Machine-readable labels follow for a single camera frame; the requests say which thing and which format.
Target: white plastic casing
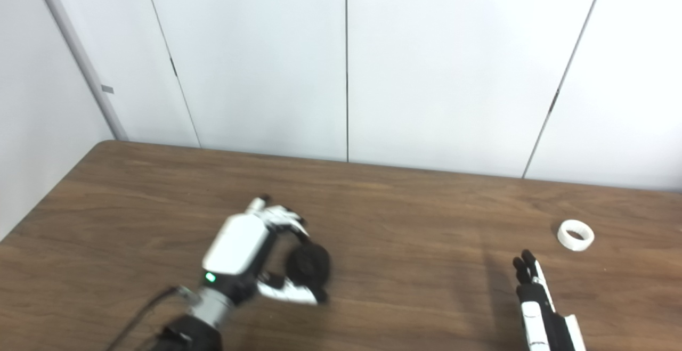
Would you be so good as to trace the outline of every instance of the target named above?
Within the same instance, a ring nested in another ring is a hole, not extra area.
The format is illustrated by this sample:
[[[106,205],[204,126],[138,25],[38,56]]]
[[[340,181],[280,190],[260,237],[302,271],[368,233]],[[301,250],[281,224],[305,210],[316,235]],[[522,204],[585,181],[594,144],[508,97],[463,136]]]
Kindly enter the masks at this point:
[[[586,351],[585,341],[582,339],[582,332],[580,331],[580,326],[578,326],[578,319],[575,315],[568,315],[565,319],[568,333],[573,341],[573,348],[575,348],[575,351]]]
[[[550,351],[550,344],[545,333],[542,310],[538,302],[521,303],[521,313],[526,327],[526,341],[530,351]]]
[[[228,217],[204,256],[206,271],[239,275],[251,264],[268,235],[267,227],[256,215]]]
[[[263,282],[258,283],[258,292],[264,297],[285,302],[300,303],[304,305],[316,305],[315,295],[304,285],[294,285],[289,278],[281,289],[271,288]]]

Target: black cable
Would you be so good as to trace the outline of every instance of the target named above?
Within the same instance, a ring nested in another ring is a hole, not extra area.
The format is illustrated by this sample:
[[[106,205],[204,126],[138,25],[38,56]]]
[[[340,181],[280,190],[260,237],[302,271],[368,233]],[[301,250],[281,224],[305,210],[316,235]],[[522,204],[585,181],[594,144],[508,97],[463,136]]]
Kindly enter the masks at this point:
[[[133,319],[130,320],[130,322],[124,327],[124,329],[121,330],[121,332],[118,334],[116,339],[114,339],[109,347],[105,349],[105,351],[113,351],[113,349],[117,348],[119,346],[119,343],[126,339],[130,331],[135,328],[139,324],[139,322],[144,318],[144,316],[152,310],[156,305],[161,303],[164,299],[168,297],[172,297],[173,295],[176,295],[176,293],[180,293],[183,290],[183,287],[181,286],[175,286],[168,288],[168,290],[161,291],[156,295],[156,297],[152,298],[146,305],[144,305],[138,312],[135,314]]]

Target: wooden table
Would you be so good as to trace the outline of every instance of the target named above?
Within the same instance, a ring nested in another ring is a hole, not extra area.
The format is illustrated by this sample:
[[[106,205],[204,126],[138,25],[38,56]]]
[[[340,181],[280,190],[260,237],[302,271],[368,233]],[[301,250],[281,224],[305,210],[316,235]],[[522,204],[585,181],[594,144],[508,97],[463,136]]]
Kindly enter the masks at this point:
[[[522,350],[524,248],[589,350],[682,347],[682,195],[104,142],[0,242],[0,349],[103,349],[154,293],[196,287],[225,217],[264,192],[329,249],[331,301],[257,297],[227,350]],[[556,240],[566,218],[594,228],[584,253]]]

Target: white wall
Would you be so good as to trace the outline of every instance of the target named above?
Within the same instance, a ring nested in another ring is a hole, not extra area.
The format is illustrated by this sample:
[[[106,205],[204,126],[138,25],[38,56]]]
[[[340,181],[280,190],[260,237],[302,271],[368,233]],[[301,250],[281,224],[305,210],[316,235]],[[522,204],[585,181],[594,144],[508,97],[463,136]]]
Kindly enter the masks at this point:
[[[597,0],[527,178],[682,191],[682,0]]]
[[[348,0],[354,162],[520,177],[592,0]]]
[[[346,160],[344,0],[154,0],[202,147]]]
[[[81,45],[124,138],[198,147],[151,0],[51,0]]]
[[[43,0],[0,0],[0,239],[112,138]]]

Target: white tape roll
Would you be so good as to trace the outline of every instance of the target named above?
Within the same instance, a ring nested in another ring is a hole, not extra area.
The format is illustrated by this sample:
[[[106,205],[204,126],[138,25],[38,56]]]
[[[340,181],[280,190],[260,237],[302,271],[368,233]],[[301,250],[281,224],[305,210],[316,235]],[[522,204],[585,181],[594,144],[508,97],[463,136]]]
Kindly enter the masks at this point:
[[[568,233],[569,231],[580,235],[582,239],[571,236]],[[595,233],[589,225],[575,219],[569,219],[561,223],[561,226],[556,233],[556,237],[567,249],[572,251],[585,251],[587,250],[587,247],[590,247],[590,244],[594,242]]]

